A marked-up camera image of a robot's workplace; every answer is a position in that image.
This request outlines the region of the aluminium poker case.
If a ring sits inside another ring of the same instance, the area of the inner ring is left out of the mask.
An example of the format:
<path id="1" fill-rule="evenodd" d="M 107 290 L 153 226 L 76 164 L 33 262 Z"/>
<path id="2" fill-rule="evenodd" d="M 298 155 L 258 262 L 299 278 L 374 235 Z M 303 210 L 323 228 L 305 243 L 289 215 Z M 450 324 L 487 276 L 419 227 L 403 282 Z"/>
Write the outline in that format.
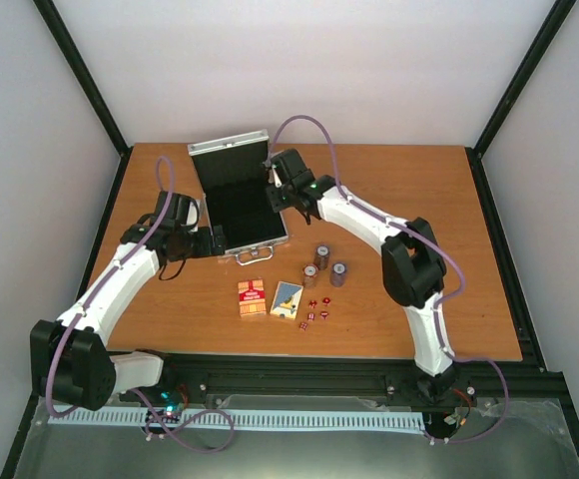
<path id="1" fill-rule="evenodd" d="M 269 141 L 268 131 L 259 130 L 188 145 L 209 227 L 222 238 L 223 255 L 241 266 L 272 259 L 289 239 L 266 194 Z"/>

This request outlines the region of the red playing card box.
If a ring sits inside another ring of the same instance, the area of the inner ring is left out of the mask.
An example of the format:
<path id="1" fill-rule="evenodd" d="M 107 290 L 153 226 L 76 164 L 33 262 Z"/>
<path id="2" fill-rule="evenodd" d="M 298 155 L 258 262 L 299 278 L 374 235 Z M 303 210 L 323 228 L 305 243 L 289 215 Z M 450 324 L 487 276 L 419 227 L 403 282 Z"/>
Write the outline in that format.
<path id="1" fill-rule="evenodd" d="M 264 281 L 260 278 L 238 283 L 240 317 L 251 317 L 267 313 Z"/>

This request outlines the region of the brown poker chip stack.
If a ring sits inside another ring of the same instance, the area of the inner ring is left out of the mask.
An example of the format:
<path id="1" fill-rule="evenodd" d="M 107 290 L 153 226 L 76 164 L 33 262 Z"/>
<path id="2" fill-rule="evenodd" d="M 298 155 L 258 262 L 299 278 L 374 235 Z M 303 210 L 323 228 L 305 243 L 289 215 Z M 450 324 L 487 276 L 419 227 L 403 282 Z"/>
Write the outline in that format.
<path id="1" fill-rule="evenodd" d="M 330 257 L 330 249 L 326 244 L 320 244 L 314 251 L 313 263 L 318 270 L 325 270 L 328 267 Z"/>

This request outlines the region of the orange poker chip stack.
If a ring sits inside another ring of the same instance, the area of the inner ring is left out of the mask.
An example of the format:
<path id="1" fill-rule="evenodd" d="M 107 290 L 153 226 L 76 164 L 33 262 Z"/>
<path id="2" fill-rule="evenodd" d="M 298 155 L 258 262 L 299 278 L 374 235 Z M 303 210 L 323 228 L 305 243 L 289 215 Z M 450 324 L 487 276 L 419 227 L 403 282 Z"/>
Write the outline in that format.
<path id="1" fill-rule="evenodd" d="M 318 275 L 318 268 L 313 263 L 307 264 L 302 270 L 302 286 L 305 288 L 314 287 Z"/>

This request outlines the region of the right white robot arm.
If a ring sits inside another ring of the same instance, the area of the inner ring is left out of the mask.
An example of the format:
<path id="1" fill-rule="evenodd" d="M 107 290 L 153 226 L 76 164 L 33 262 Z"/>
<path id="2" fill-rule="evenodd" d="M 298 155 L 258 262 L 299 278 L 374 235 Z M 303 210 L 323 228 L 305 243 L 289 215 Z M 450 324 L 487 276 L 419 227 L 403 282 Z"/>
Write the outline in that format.
<path id="1" fill-rule="evenodd" d="M 304 172 L 284 179 L 272 172 L 272 177 L 267 194 L 275 211 L 294 208 L 307 221 L 337 225 L 380 255 L 383 287 L 403 307 L 413 338 L 414 362 L 420 370 L 416 389 L 423 401 L 437 402 L 455 376 L 440 304 L 446 265 L 429 223 L 391 217 L 337 186 L 331 176 L 316 179 Z"/>

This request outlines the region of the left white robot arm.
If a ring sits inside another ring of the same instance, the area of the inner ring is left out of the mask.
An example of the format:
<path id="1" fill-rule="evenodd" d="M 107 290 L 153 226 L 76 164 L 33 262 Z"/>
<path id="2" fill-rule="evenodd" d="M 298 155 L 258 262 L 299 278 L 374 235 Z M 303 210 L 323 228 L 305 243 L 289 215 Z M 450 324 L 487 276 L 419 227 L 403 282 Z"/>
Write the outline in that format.
<path id="1" fill-rule="evenodd" d="M 54 418 L 77 408 L 96 411 L 119 393 L 143 387 L 156 401 L 171 399 L 178 377 L 160 353 L 111 354 L 117 322 L 141 288 L 167 264 L 219 256 L 222 227 L 174 221 L 131 226 L 115 254 L 86 292 L 56 320 L 40 320 L 30 332 L 32 389 Z"/>

